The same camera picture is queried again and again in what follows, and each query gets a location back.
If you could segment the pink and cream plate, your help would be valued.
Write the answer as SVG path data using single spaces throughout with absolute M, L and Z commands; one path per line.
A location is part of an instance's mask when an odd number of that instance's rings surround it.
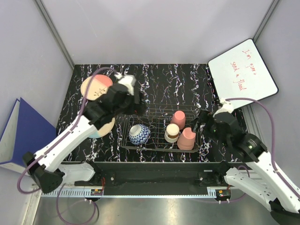
M 88 87 L 91 77 L 88 77 L 81 84 L 81 94 L 86 97 L 87 100 L 96 100 L 101 95 L 105 94 L 110 86 L 112 86 L 112 80 L 106 75 L 96 75 L 91 84 L 89 91 L 86 95 L 86 89 Z

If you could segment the blue and cream plate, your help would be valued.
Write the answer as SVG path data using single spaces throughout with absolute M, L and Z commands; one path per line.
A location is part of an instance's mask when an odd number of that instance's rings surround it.
M 111 132 L 115 124 L 115 118 L 112 118 L 110 123 L 105 124 L 101 127 L 97 132 L 91 134 L 89 138 L 97 139 L 106 136 L 108 133 Z

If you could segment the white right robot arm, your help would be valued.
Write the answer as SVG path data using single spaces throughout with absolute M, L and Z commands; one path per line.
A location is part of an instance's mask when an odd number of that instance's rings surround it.
M 274 169 L 270 151 L 255 135 L 244 132 L 237 119 L 229 112 L 213 113 L 201 110 L 190 122 L 192 131 L 202 130 L 207 136 L 219 140 L 227 151 L 250 167 L 266 183 L 243 175 L 226 162 L 213 173 L 214 183 L 234 186 L 263 205 L 280 225 L 300 223 L 300 189 L 292 182 L 284 182 L 284 173 Z

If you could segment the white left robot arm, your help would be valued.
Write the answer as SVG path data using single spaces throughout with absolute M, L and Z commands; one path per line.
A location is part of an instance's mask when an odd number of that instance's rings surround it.
M 26 152 L 23 157 L 24 174 L 28 174 L 39 190 L 47 194 L 63 182 L 86 181 L 95 186 L 101 174 L 90 163 L 62 165 L 66 156 L 91 134 L 119 115 L 143 115 L 146 111 L 140 87 L 116 83 L 106 94 L 89 101 L 75 121 L 51 143 L 36 153 Z

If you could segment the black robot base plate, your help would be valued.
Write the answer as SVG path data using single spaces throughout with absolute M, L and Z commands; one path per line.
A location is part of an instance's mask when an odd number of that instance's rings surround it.
M 96 162 L 105 179 L 104 194 L 121 196 L 205 195 L 224 187 L 223 176 L 237 163 Z

